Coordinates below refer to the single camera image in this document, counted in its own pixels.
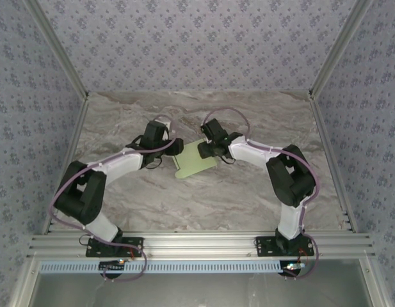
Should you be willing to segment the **light green paper box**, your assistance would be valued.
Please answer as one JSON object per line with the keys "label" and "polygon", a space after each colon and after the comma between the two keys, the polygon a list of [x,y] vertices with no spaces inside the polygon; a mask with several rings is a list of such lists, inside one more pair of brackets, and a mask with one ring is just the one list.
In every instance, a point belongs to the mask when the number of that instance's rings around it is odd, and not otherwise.
{"label": "light green paper box", "polygon": [[183,179],[190,177],[201,171],[217,166],[217,160],[214,157],[201,158],[198,151],[198,145],[201,143],[205,143],[205,141],[199,139],[192,143],[188,143],[184,145],[182,153],[173,157],[173,161],[177,168],[175,172],[176,178]]}

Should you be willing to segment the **small black controller board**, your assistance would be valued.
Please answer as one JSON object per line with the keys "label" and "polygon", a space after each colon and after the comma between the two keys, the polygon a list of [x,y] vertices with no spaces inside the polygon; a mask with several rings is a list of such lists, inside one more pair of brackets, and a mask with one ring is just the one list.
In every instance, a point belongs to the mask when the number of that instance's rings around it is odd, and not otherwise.
{"label": "small black controller board", "polygon": [[280,273],[281,276],[296,278],[301,273],[301,270],[306,267],[306,263],[282,260],[280,261],[280,266],[282,269],[282,272]]}
{"label": "small black controller board", "polygon": [[122,271],[125,267],[124,260],[111,260],[111,261],[101,261],[98,265],[99,271]]}

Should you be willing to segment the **grey metal sheet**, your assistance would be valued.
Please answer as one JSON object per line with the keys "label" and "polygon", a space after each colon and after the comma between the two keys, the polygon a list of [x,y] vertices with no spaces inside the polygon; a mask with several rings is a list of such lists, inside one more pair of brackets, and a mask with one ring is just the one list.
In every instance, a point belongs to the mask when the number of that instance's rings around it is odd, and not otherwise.
{"label": "grey metal sheet", "polygon": [[285,280],[277,274],[43,274],[30,307],[373,307],[359,282]]}

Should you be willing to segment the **aluminium table side rail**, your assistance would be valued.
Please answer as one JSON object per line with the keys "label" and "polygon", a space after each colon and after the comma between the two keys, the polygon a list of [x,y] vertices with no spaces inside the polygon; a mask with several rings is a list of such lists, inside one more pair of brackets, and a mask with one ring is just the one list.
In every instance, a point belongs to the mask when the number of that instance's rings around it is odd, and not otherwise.
{"label": "aluminium table side rail", "polygon": [[312,109],[312,113],[314,115],[316,126],[318,128],[321,142],[323,144],[323,148],[325,150],[327,163],[330,169],[330,173],[337,193],[337,197],[339,199],[339,203],[342,210],[346,213],[346,216],[348,217],[348,225],[349,225],[348,229],[351,230],[353,233],[357,233],[359,231],[359,228],[357,226],[357,221],[353,214],[352,206],[346,188],[344,186],[344,182],[341,176],[339,166],[337,164],[337,159],[335,158],[334,149],[328,137],[328,131],[323,121],[321,110],[314,97],[311,94],[309,96],[310,96],[310,106]]}
{"label": "aluminium table side rail", "polygon": [[79,113],[74,125],[74,129],[72,131],[72,137],[70,139],[69,142],[69,146],[67,148],[67,152],[61,167],[61,172],[60,175],[57,179],[57,182],[54,186],[54,194],[53,196],[56,194],[56,192],[58,191],[58,188],[60,187],[61,184],[61,180],[63,178],[63,175],[65,174],[68,165],[72,162],[76,148],[77,148],[77,144],[81,135],[81,129],[83,127],[84,121],[85,121],[85,116],[88,110],[88,95],[89,93],[86,93],[86,96],[84,97],[81,107],[79,109]]}

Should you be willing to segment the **aluminium mounting rail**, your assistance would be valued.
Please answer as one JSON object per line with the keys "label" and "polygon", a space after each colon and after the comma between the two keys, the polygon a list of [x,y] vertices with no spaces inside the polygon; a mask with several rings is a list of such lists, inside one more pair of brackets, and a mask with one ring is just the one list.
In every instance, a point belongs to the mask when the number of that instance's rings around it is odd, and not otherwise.
{"label": "aluminium mounting rail", "polygon": [[[127,232],[143,237],[143,250],[151,260],[245,260],[255,258],[254,240],[270,232]],[[311,232],[322,259],[352,259],[375,256],[366,233],[345,231]],[[70,260],[83,258],[86,248],[79,244],[81,233],[53,231],[31,239],[28,257]]]}

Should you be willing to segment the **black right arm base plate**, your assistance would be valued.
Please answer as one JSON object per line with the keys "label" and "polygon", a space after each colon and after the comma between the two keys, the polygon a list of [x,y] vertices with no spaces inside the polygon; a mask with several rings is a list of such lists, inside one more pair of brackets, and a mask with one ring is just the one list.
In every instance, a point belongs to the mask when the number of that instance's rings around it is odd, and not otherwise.
{"label": "black right arm base plate", "polygon": [[304,251],[308,256],[315,255],[312,241],[301,235],[293,240],[274,236],[256,237],[254,245],[258,257],[300,256],[300,251]]}

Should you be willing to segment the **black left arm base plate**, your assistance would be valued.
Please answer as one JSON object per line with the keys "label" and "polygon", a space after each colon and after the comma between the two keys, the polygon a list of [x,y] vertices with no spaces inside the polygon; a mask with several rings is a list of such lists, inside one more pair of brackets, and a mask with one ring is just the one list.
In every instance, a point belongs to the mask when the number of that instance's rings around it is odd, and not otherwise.
{"label": "black left arm base plate", "polygon": [[[139,249],[143,249],[143,237],[122,237],[120,239],[122,244],[130,244]],[[121,246],[110,246],[101,243],[95,239],[89,239],[86,247],[86,257],[106,258],[106,257],[120,257],[120,258],[141,258],[141,253],[137,249]]]}

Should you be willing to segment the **aluminium frame post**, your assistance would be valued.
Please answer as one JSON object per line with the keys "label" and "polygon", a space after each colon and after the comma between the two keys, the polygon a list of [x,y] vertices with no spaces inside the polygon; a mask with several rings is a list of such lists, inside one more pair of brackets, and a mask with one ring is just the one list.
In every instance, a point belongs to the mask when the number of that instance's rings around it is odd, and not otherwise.
{"label": "aluminium frame post", "polygon": [[87,91],[79,78],[78,72],[74,68],[59,38],[56,36],[56,33],[49,19],[46,17],[38,0],[22,1],[28,9],[29,13],[31,14],[36,25],[38,26],[40,32],[43,34],[46,42],[52,50],[52,53],[58,60],[60,67],[63,69],[64,73],[68,77],[72,87],[75,89],[76,93],[81,99],[86,100]]}
{"label": "aluminium frame post", "polygon": [[350,40],[356,33],[368,9],[374,0],[356,0],[341,31],[335,39],[328,56],[321,67],[312,87],[310,88],[310,98],[316,100],[328,82],[334,68],[344,54]]}

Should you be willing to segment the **aluminium frame leg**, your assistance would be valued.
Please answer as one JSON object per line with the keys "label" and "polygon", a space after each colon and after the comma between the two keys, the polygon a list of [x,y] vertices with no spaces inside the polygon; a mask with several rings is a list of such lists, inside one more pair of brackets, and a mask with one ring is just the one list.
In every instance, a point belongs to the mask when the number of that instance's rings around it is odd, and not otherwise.
{"label": "aluminium frame leg", "polygon": [[365,257],[360,266],[373,307],[393,307],[378,261]]}
{"label": "aluminium frame leg", "polygon": [[29,307],[39,274],[40,261],[26,258],[14,284],[9,307]]}

